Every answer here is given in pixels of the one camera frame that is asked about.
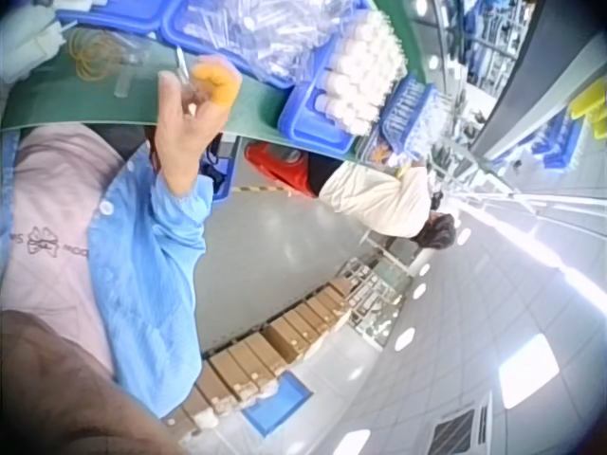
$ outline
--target light blue shirt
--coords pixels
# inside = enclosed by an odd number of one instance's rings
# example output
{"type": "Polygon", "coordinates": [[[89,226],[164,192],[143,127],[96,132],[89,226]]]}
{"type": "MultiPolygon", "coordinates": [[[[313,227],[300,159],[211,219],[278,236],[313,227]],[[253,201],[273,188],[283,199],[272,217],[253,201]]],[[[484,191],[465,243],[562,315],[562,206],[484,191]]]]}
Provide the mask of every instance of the light blue shirt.
{"type": "MultiPolygon", "coordinates": [[[[17,133],[2,137],[0,278],[9,257],[17,133]]],[[[88,227],[89,267],[118,383],[163,417],[190,393],[202,362],[193,269],[205,252],[212,180],[174,197],[141,146],[110,184],[88,227]]]]}

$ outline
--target yellow cable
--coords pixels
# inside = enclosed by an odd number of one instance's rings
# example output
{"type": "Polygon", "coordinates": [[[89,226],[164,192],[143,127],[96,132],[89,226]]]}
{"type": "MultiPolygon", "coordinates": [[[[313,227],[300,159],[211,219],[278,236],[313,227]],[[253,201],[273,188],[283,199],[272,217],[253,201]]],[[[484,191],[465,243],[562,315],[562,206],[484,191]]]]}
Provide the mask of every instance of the yellow cable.
{"type": "Polygon", "coordinates": [[[76,28],[70,33],[67,51],[76,63],[76,74],[87,82],[105,79],[122,58],[122,48],[109,33],[87,28],[76,28]]]}

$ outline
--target red object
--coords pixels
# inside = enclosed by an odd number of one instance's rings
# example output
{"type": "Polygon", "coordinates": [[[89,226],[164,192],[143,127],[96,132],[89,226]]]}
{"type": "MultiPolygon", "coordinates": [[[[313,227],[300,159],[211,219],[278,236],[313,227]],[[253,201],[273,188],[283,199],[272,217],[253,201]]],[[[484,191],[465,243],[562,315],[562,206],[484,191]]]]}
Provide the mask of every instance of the red object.
{"type": "Polygon", "coordinates": [[[307,153],[294,163],[286,163],[270,152],[270,144],[257,142],[245,150],[245,158],[257,171],[272,180],[282,182],[293,190],[316,197],[307,183],[307,153]]]}

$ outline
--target dark hair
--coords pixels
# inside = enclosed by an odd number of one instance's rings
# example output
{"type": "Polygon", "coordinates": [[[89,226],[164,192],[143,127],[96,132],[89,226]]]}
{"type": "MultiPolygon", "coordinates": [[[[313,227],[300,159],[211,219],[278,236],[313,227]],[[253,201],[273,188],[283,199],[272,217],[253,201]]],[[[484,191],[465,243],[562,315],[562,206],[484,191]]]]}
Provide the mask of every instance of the dark hair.
{"type": "Polygon", "coordinates": [[[430,203],[430,210],[437,211],[440,207],[440,201],[443,199],[443,192],[439,191],[432,195],[432,200],[430,203]]]}
{"type": "Polygon", "coordinates": [[[445,249],[455,242],[455,219],[448,213],[429,219],[410,240],[422,248],[445,249]]]}

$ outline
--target person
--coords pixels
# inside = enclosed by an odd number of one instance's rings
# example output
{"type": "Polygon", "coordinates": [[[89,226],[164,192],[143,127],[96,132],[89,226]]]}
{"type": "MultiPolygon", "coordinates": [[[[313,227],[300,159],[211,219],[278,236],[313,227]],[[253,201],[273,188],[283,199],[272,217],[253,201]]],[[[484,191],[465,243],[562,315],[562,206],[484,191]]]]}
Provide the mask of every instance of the person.
{"type": "Polygon", "coordinates": [[[281,159],[275,152],[270,147],[249,147],[246,157],[254,166],[286,184],[302,180],[294,171],[299,168],[305,172],[304,192],[380,234],[405,237],[422,248],[445,249],[453,245],[455,220],[448,213],[431,211],[423,160],[413,163],[396,178],[329,156],[289,151],[281,159]]]}
{"type": "Polygon", "coordinates": [[[133,453],[178,451],[162,451],[173,442],[153,416],[201,371],[193,268],[213,182],[199,161],[242,80],[213,56],[192,78],[187,92],[159,74],[153,143],[131,156],[77,123],[36,128],[2,156],[2,422],[40,453],[89,453],[77,440],[101,447],[103,428],[137,435],[133,453]]]}

